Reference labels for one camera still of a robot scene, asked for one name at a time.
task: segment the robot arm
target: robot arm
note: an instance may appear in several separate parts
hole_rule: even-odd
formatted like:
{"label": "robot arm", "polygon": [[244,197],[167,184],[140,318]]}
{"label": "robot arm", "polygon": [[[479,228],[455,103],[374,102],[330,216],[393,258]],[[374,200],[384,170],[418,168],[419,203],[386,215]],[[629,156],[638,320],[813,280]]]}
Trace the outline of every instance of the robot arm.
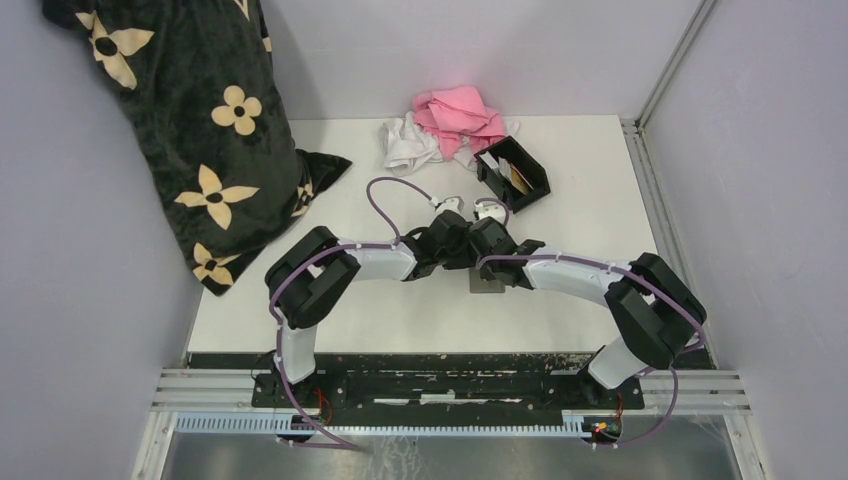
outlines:
{"label": "robot arm", "polygon": [[512,287],[553,290],[576,295],[609,308],[621,336],[603,347],[580,374],[594,387],[613,389],[627,378],[652,367],[668,368],[695,333],[677,312],[659,301],[648,301],[638,283],[591,264],[618,265],[648,280],[700,323],[706,319],[701,304],[659,257],[645,253],[633,262],[610,264],[587,257],[560,261],[562,252],[543,242],[516,245],[495,217],[471,223],[456,209],[441,209],[429,227],[413,230],[392,246],[388,242],[357,244],[339,239],[326,228],[307,234],[265,277],[272,295],[299,266],[321,251],[338,245],[358,248],[336,252],[304,271],[280,294],[277,302],[286,322],[281,328],[283,365],[292,383],[315,370],[314,348],[318,323],[329,314],[353,281],[389,279],[414,281],[441,266],[447,270],[474,268],[478,259],[527,256],[528,260],[494,260],[479,265],[481,276]]}

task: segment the open box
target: open box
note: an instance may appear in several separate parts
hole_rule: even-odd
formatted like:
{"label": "open box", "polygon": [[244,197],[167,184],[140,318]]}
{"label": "open box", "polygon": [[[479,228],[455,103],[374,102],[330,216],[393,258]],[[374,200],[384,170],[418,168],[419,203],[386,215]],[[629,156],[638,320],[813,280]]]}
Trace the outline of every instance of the open box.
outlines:
{"label": "open box", "polygon": [[[477,180],[485,182],[514,213],[551,193],[545,169],[512,137],[506,137],[474,156],[477,159]],[[504,162],[498,165],[500,160],[506,161],[505,167],[509,169],[506,173],[514,176],[513,180],[501,173]],[[523,192],[516,187],[517,182],[520,182]]]}

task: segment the flower center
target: flower center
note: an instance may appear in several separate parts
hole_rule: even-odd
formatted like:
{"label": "flower center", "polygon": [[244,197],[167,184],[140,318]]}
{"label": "flower center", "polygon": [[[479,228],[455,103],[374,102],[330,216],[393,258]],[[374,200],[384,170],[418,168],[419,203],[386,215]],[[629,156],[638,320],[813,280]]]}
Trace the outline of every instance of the flower center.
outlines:
{"label": "flower center", "polygon": [[96,48],[101,55],[105,55],[107,57],[112,57],[118,53],[118,46],[115,45],[115,42],[113,42],[109,37],[102,37],[95,40],[94,48]]}

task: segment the black box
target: black box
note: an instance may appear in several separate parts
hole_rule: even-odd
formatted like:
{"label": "black box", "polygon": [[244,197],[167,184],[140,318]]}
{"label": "black box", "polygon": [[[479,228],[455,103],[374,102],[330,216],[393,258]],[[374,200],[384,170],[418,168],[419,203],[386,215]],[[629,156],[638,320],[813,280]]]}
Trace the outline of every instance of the black box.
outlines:
{"label": "black box", "polygon": [[[509,162],[531,187],[526,195],[521,193],[509,180],[493,170],[480,156],[490,153],[497,161],[502,158]],[[489,148],[477,152],[477,180],[485,182],[495,196],[504,202],[514,213],[551,193],[548,174],[533,157],[512,137],[506,137]]]}

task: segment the wall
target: wall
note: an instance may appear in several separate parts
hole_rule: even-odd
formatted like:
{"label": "wall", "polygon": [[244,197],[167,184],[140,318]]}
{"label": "wall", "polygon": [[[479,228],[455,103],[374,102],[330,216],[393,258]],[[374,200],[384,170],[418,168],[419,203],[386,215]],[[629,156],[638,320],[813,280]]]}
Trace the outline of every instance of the wall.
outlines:
{"label": "wall", "polygon": [[648,126],[775,478],[845,478],[848,3],[721,2]]}
{"label": "wall", "polygon": [[199,288],[90,47],[0,4],[0,477],[126,478]]}
{"label": "wall", "polygon": [[511,115],[636,117],[698,0],[264,0],[294,119],[401,116],[477,85]]}

